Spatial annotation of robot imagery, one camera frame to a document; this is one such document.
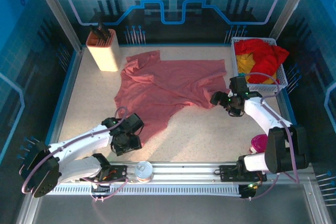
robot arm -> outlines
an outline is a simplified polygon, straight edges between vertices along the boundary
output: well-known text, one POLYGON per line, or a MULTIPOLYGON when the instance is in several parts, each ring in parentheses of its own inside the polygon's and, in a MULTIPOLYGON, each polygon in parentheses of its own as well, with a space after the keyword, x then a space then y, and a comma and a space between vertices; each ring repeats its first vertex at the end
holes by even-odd
POLYGON ((52 153, 54 155, 34 172, 25 190, 28 189, 37 198, 47 194, 58 184, 73 179, 91 177, 107 183, 114 179, 109 177, 109 180, 102 180, 111 171, 111 165, 102 154, 78 158, 109 145, 117 156, 141 149, 140 138, 135 135, 135 132, 144 126, 141 119, 132 114, 117 127, 113 127, 119 121, 116 118, 107 118, 91 131, 70 140, 49 146, 43 142, 33 145, 20 166, 19 173, 24 180, 31 176, 32 170, 40 165, 44 158, 52 153))
POLYGON ((268 135, 266 151, 239 157, 238 170, 242 172, 270 171, 272 173, 292 170, 290 149, 285 146, 288 137, 284 125, 291 134, 297 169, 307 168, 309 156, 305 129, 300 125, 292 125, 278 115, 265 101, 261 102, 262 95, 258 92, 250 92, 245 77, 231 78, 230 88, 229 94, 215 92, 211 103, 223 106, 233 117, 248 114, 268 135))

yellow cloth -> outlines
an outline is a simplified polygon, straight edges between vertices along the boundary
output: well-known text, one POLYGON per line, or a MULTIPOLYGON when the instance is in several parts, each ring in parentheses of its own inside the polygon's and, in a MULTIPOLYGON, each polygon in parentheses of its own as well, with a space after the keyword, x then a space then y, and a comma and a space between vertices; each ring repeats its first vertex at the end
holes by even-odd
MULTIPOLYGON (((237 65, 238 65, 238 73, 251 73, 251 70, 256 63, 253 59, 253 54, 244 54, 244 55, 236 55, 237 58, 237 65)), ((274 79, 277 79, 277 73, 273 74, 272 76, 274 79)), ((273 84, 272 79, 267 79, 262 84, 273 84)))

tin can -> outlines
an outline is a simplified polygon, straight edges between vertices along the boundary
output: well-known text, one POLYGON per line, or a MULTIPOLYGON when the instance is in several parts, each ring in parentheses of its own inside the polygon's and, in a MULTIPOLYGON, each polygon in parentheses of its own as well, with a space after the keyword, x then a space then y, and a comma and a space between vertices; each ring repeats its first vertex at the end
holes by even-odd
POLYGON ((147 161, 137 163, 135 167, 135 175, 139 182, 148 183, 154 177, 152 164, 147 161))

metal pole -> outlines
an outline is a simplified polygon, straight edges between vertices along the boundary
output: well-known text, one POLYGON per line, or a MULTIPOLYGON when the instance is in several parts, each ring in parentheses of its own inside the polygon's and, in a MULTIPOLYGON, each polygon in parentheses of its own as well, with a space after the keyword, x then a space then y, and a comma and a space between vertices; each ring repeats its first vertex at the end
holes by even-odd
POLYGON ((81 52, 81 43, 73 29, 67 15, 65 14, 60 2, 58 0, 46 0, 51 11, 59 22, 61 28, 63 29, 65 35, 68 37, 72 47, 76 52, 81 52))
POLYGON ((277 22, 275 23, 269 37, 277 40, 286 26, 289 18, 291 17, 294 10, 297 8, 300 0, 288 0, 285 7, 283 8, 277 22))

pink lid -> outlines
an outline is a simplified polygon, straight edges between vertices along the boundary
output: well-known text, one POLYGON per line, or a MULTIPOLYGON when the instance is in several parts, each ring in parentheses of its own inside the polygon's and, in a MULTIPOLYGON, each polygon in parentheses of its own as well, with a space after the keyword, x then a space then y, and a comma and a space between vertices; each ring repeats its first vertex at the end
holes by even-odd
POLYGON ((268 137, 266 134, 257 135, 251 140, 252 147, 257 153, 263 153, 266 150, 268 137))

